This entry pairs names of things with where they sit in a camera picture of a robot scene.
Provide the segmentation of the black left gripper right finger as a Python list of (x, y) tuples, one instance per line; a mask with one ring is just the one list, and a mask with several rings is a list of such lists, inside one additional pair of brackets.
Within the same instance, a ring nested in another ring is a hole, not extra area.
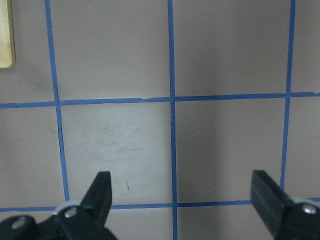
[(274, 240), (318, 240), (320, 207), (290, 197), (264, 170), (253, 170), (250, 201)]

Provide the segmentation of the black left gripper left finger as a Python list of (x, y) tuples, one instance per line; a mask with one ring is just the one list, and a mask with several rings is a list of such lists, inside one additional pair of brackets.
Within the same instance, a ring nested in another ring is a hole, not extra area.
[(2, 240), (115, 240), (105, 227), (112, 205), (111, 174), (98, 172), (81, 201), (67, 201), (46, 220), (15, 215), (0, 222)]

